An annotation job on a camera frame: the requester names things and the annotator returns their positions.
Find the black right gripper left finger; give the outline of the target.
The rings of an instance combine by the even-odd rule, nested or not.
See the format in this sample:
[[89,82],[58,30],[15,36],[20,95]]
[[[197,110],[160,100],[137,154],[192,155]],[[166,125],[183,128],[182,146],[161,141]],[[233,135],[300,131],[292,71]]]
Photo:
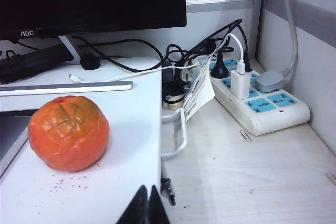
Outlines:
[[125,211],[117,221],[117,224],[143,223],[147,203],[147,189],[142,185],[133,196]]

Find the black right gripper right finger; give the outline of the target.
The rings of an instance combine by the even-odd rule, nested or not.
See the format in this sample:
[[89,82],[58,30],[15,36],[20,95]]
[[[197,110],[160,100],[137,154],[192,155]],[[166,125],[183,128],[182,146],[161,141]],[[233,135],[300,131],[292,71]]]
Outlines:
[[149,198],[148,221],[149,223],[170,224],[169,218],[166,214],[155,185],[153,185],[151,188],[151,194]]

